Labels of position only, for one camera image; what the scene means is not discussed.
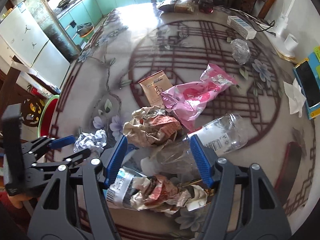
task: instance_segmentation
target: black screen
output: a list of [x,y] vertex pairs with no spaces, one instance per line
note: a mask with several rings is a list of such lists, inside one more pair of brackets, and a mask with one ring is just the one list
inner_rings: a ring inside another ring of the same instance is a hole
[[320,102],[320,90],[309,63],[307,61],[302,63],[296,71],[306,94],[308,106],[315,106]]

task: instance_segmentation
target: white refrigerator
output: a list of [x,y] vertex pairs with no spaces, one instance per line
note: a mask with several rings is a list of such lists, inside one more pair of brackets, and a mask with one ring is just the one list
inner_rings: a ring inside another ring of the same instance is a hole
[[61,86],[70,63],[45,35],[24,2],[0,23],[0,36],[24,65],[58,88]]

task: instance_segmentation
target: toilet paper roll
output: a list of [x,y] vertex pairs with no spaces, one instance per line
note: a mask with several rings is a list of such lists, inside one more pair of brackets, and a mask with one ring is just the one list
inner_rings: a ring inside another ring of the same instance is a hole
[[298,44],[299,42],[292,34],[289,34],[287,39],[284,41],[284,46],[288,51],[293,51],[298,46]]

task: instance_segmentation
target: patterned tablecloth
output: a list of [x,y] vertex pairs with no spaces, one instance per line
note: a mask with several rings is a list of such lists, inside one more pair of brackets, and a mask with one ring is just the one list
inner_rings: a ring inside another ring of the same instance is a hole
[[[231,112],[244,117],[249,142],[227,158],[246,167],[259,163],[290,216],[308,199],[315,167],[314,123],[308,120],[305,109],[302,118],[289,114],[283,81],[292,84],[293,65],[273,53],[263,33],[247,41],[251,59],[241,68],[245,74],[240,73],[227,38],[242,37],[227,26],[228,15],[235,14],[222,8],[210,15],[161,13],[155,4],[114,10],[68,76],[50,136],[78,135],[79,130],[95,132],[93,119],[103,112],[108,145],[112,147],[119,133],[111,131],[109,125],[121,125],[132,111],[149,106],[139,80],[163,70],[173,85],[197,81],[208,62],[214,63],[233,75],[239,86],[230,87],[208,103],[196,124]],[[260,71],[252,63],[258,64]],[[48,159],[59,161],[71,152],[71,147],[65,147]],[[235,207],[239,199],[238,192]],[[187,239],[194,237],[190,228],[179,231],[180,225],[174,220],[178,214],[169,218],[162,213],[125,209],[111,209],[111,213],[120,234],[128,239],[172,239],[170,232],[182,232]],[[188,223],[201,223],[197,221],[200,214],[194,216]],[[236,212],[232,213],[230,228],[236,219]]]

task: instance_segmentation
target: pink plastic wrapper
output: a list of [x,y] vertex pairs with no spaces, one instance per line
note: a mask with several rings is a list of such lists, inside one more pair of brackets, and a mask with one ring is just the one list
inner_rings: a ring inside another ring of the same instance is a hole
[[181,123],[191,131],[207,102],[231,85],[236,85],[236,80],[217,65],[209,63],[200,81],[173,86],[162,92],[161,97],[165,107],[172,109]]

